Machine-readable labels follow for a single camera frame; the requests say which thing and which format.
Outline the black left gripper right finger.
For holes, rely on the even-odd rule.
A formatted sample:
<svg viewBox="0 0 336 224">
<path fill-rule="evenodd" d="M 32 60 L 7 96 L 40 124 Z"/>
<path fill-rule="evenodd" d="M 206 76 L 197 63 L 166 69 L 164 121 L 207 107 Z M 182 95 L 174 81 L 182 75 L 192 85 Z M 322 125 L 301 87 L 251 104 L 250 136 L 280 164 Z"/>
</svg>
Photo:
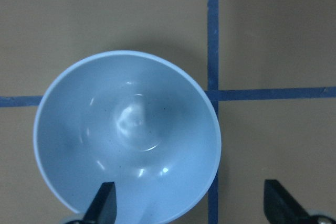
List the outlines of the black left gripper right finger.
<svg viewBox="0 0 336 224">
<path fill-rule="evenodd" d="M 310 223 L 310 215 L 276 179 L 264 181 L 264 214 L 269 223 Z"/>
</svg>

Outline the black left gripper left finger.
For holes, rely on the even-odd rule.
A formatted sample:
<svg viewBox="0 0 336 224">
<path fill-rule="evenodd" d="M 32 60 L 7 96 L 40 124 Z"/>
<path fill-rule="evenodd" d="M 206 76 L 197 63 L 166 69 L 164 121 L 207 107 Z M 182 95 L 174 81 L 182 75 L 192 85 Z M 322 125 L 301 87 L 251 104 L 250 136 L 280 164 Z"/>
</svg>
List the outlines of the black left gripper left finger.
<svg viewBox="0 0 336 224">
<path fill-rule="evenodd" d="M 102 183 L 83 217 L 84 223 L 115 223 L 117 217 L 117 198 L 115 188 L 114 182 Z"/>
</svg>

